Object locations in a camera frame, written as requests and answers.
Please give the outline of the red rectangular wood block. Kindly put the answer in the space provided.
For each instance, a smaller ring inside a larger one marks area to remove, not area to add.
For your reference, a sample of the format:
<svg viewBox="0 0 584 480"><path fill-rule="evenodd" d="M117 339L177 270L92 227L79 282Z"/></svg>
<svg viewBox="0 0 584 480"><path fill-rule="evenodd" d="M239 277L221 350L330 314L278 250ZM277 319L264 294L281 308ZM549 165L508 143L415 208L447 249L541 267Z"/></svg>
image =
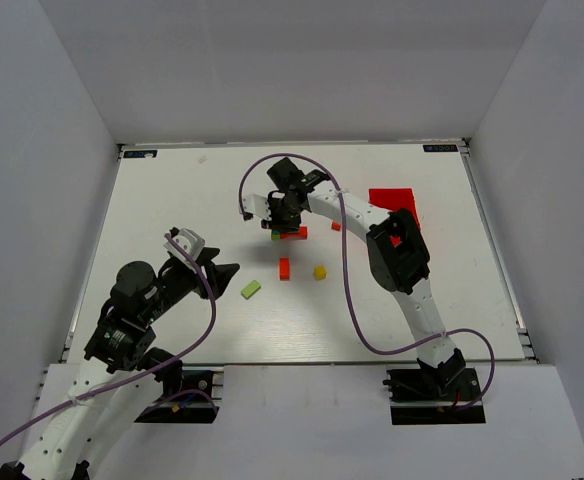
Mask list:
<svg viewBox="0 0 584 480"><path fill-rule="evenodd" d="M282 257L279 259L279 279L281 281L288 281L291 276L290 259Z"/></svg>

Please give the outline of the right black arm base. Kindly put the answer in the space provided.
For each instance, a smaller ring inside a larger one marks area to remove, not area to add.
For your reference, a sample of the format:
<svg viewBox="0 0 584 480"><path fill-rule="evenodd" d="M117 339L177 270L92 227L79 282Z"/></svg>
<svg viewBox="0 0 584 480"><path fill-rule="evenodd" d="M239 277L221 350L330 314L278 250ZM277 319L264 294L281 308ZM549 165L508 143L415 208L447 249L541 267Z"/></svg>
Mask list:
<svg viewBox="0 0 584 480"><path fill-rule="evenodd" d="M426 384L422 371L390 369L383 381L393 426L478 425L486 423L474 368L466 368L445 393Z"/></svg>

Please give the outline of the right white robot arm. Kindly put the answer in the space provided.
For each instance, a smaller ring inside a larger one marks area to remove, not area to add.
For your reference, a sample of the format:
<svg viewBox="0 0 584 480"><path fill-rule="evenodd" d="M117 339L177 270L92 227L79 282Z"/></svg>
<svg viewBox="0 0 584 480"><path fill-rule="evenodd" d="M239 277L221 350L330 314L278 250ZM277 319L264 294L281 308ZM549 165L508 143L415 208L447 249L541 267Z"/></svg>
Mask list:
<svg viewBox="0 0 584 480"><path fill-rule="evenodd" d="M290 232L304 212L337 222L362 240L370 272L399 305L416 344L417 362L428 387L444 394L465 369L460 349L447 334L432 296L430 254L414 215L374 206L345 192L328 173L299 169L285 157L267 170L276 189L254 198L265 211L262 226Z"/></svg>

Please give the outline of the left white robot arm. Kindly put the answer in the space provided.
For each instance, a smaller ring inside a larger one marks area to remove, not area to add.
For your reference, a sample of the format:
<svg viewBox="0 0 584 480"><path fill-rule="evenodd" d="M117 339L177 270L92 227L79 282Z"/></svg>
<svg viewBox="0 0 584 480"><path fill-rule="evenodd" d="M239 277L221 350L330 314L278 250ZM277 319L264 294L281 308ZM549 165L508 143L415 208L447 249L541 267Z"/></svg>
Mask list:
<svg viewBox="0 0 584 480"><path fill-rule="evenodd" d="M168 245L159 270L133 261L118 271L66 400L46 413L30 449L0 467L0 479L93 479L152 401L181 393L181 357L154 346L152 325L191 293L215 302L240 266L215 264L217 248L191 258Z"/></svg>

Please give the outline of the red arch wood block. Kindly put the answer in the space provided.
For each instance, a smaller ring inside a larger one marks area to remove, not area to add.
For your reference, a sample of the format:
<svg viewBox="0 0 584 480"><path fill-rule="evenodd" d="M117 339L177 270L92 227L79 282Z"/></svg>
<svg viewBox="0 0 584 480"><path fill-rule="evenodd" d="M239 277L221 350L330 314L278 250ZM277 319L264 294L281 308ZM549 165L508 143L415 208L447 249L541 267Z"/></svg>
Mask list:
<svg viewBox="0 0 584 480"><path fill-rule="evenodd" d="M297 231L281 233L280 238L282 240L306 240L308 238L308 228L306 226L301 226Z"/></svg>

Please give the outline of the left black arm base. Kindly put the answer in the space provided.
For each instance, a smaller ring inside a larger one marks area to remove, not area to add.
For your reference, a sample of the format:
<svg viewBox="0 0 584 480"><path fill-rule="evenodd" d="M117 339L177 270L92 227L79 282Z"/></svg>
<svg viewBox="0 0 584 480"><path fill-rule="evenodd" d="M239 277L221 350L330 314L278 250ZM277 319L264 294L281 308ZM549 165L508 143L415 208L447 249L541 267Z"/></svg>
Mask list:
<svg viewBox="0 0 584 480"><path fill-rule="evenodd" d="M219 413L223 367L184 367L181 389L164 394L135 420L141 424L209 425Z"/></svg>

